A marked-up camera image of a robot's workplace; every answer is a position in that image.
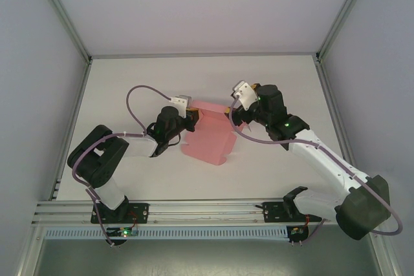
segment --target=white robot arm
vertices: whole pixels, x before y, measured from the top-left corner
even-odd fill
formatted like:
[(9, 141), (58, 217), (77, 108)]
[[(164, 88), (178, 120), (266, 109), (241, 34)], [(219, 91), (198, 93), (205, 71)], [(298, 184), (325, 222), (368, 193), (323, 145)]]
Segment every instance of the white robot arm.
[[(332, 196), (297, 187), (283, 198), (285, 211), (290, 216), (300, 213), (337, 221), (342, 230), (356, 240), (391, 216), (383, 204), (385, 202), (389, 207), (387, 182), (379, 175), (370, 178), (351, 166), (330, 150), (301, 118), (288, 114), (282, 94), (275, 85), (249, 86), (241, 81), (233, 91), (235, 101), (228, 110), (228, 116), (235, 131), (256, 142), (281, 144), (319, 172), (337, 193), (337, 196)], [(237, 100), (241, 106), (235, 109)], [(265, 126), (273, 142), (248, 137), (235, 126), (252, 121)]]
[(182, 131), (194, 131), (199, 112), (190, 109), (190, 102), (189, 96), (171, 98), (171, 105), (162, 108), (157, 121), (149, 125), (145, 134), (113, 134), (106, 126), (98, 125), (69, 155), (67, 164), (72, 168), (72, 176), (88, 187), (88, 193), (114, 219), (122, 220), (129, 208), (127, 197), (112, 177), (119, 161), (128, 153), (157, 157), (171, 146), (169, 142), (174, 137), (180, 139)]

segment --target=pink cloth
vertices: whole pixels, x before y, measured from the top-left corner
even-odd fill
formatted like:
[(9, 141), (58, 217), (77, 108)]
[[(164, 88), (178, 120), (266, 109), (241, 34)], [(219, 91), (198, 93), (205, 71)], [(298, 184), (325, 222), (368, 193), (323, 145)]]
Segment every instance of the pink cloth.
[(228, 107), (195, 100), (193, 108), (200, 109), (200, 120), (195, 132), (188, 132), (181, 145), (181, 151), (188, 156), (214, 165), (226, 162), (226, 155), (233, 150), (237, 139), (228, 118), (224, 115)]

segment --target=white table surface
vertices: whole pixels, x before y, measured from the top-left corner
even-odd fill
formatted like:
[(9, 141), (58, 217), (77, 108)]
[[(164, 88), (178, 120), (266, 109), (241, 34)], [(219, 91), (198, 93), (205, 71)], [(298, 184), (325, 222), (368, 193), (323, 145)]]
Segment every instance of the white table surface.
[[(225, 56), (200, 58), (96, 59), (72, 137), (71, 152), (98, 124), (114, 132), (140, 133), (125, 106), (128, 90), (153, 86), (168, 96), (189, 95), (230, 105), (232, 87), (240, 80), (276, 84), (288, 112), (300, 116), (340, 154), (334, 127), (311, 56)], [(131, 95), (131, 108), (149, 125), (168, 101), (146, 89)], [(268, 140), (265, 129), (244, 133)], [(207, 164), (171, 147), (158, 158), (123, 158), (114, 179), (131, 200), (181, 200), (282, 197), (297, 186), (332, 193), (329, 185), (303, 160), (278, 145), (261, 145), (238, 137), (220, 166)], [(58, 200), (88, 200), (82, 185), (66, 167)]]

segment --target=purple cable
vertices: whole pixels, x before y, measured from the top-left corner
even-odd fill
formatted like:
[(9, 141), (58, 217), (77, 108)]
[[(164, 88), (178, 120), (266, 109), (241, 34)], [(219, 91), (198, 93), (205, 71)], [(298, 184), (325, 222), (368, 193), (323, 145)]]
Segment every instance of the purple cable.
[(273, 141), (268, 141), (268, 140), (260, 140), (260, 139), (257, 139), (257, 138), (253, 138), (253, 137), (247, 136), (246, 134), (243, 134), (237, 128), (237, 126), (235, 126), (235, 124), (233, 122), (233, 118), (232, 118), (233, 109), (234, 109), (234, 106), (235, 106), (235, 104), (237, 103), (238, 100), (239, 100), (239, 97), (237, 97), (233, 101), (232, 105), (230, 106), (230, 112), (229, 112), (229, 118), (228, 118), (229, 121), (230, 121), (230, 124), (232, 125), (234, 131), (237, 134), (239, 134), (240, 136), (242, 136), (242, 137), (244, 137), (244, 138), (246, 138), (248, 140), (251, 140), (253, 142), (264, 143), (264, 144), (268, 144), (268, 145), (281, 145), (283, 143), (304, 143), (306, 145), (311, 145), (311, 146), (313, 146), (313, 147), (321, 150), (333, 162), (335, 162), (339, 167), (341, 167), (349, 176), (351, 176), (353, 179), (355, 179), (362, 187), (364, 187), (371, 195), (373, 195), (392, 214), (392, 216), (397, 221), (398, 228), (395, 231), (392, 231), (392, 232), (382, 232), (382, 231), (372, 230), (371, 233), (379, 234), (379, 235), (386, 235), (386, 236), (394, 236), (394, 235), (398, 235), (398, 234), (400, 234), (402, 232), (402, 221), (401, 221), (400, 217), (397, 215), (397, 212), (381, 196), (379, 196), (374, 190), (372, 190), (369, 186), (367, 186), (364, 181), (362, 181), (361, 179), (359, 179), (351, 170), (349, 170), (348, 167), (346, 167), (345, 165), (343, 165), (341, 163), (341, 161), (339, 161), (335, 157), (335, 155), (331, 154), (323, 146), (319, 145), (318, 143), (309, 142), (309, 141), (303, 140), (303, 139), (280, 140), (280, 141), (273, 142)]
[(126, 98), (126, 103), (127, 103), (127, 109), (129, 111), (129, 113), (131, 114), (131, 116), (134, 118), (135, 121), (138, 122), (139, 125), (141, 125), (142, 129), (144, 130), (144, 136), (147, 134), (147, 129), (144, 126), (144, 124), (142, 124), (142, 122), (140, 120), (138, 120), (138, 118), (135, 116), (135, 114), (132, 112), (131, 107), (129, 106), (129, 96), (131, 95), (132, 91), (135, 89), (139, 89), (139, 88), (145, 88), (145, 89), (150, 89), (153, 90), (154, 92), (160, 94), (162, 97), (164, 97), (167, 100), (171, 100), (170, 97), (166, 96), (164, 93), (160, 92), (157, 89), (154, 89), (153, 87), (150, 87), (148, 85), (136, 85), (134, 86), (132, 89), (129, 90), (128, 94), (127, 94), (127, 98)]
[(101, 226), (102, 233), (104, 233), (104, 235), (106, 237), (106, 240), (111, 245), (111, 247), (114, 246), (114, 242), (109, 238), (108, 233), (106, 233), (104, 225), (102, 224), (101, 215), (99, 214), (98, 206), (96, 205), (96, 202), (95, 202), (97, 198), (91, 193), (91, 191), (89, 189), (86, 189), (86, 193), (88, 193), (89, 196), (91, 197), (91, 200), (93, 202), (93, 206), (95, 207), (95, 210), (96, 210), (96, 216), (98, 217), (99, 225)]

